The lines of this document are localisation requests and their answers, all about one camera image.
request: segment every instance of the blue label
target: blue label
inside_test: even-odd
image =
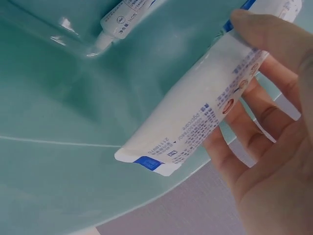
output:
[[[157,169],[160,165],[162,165],[163,163],[149,158],[147,156],[142,156],[141,158],[137,159],[134,163],[138,163],[142,166],[144,166],[145,168],[154,171],[155,169]]]
[[[248,0],[248,1],[246,1],[245,4],[240,9],[249,10],[252,7],[252,5],[255,3],[255,1],[256,0]],[[227,23],[224,25],[224,30],[226,32],[229,32],[229,31],[231,31],[233,29],[234,29],[233,24],[230,22],[230,20],[227,21]]]

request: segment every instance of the gray floor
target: gray floor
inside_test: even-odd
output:
[[[293,118],[297,111],[284,97],[277,99]],[[238,141],[232,150],[253,164]],[[207,164],[175,190],[114,221],[98,227],[101,235],[243,235],[230,191],[212,164]]]

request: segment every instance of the tube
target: tube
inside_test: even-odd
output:
[[[115,39],[124,39],[156,0],[122,0],[102,20],[103,31],[95,46],[105,50]]]
[[[248,0],[243,9],[293,22],[301,0]],[[267,52],[251,48],[228,21],[216,42],[169,91],[115,158],[171,175],[238,102]]]

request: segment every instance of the teal ceramic surface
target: teal ceramic surface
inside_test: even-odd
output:
[[[207,163],[199,149],[162,177],[113,154],[244,1],[160,1],[125,40],[82,59],[73,50],[92,43],[118,0],[0,0],[0,234],[66,235],[101,224]],[[298,20],[306,29],[312,9],[308,1]],[[55,33],[69,45],[56,47]]]

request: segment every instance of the tube cap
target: tube cap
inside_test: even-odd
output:
[[[114,37],[105,34],[103,31],[99,34],[95,46],[101,50],[105,50],[114,40]]]

